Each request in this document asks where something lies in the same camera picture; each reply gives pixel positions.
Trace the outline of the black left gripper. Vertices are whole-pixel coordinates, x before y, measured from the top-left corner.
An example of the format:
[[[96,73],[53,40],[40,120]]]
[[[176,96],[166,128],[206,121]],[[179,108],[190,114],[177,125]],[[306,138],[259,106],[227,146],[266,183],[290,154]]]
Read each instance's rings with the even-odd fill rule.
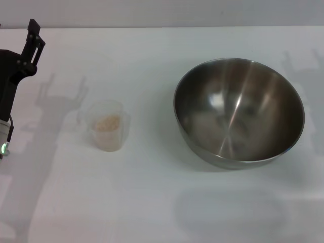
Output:
[[[37,72],[37,63],[46,44],[39,35],[40,29],[34,19],[29,20],[22,54],[1,49],[1,120],[5,122],[10,118],[18,84]]]

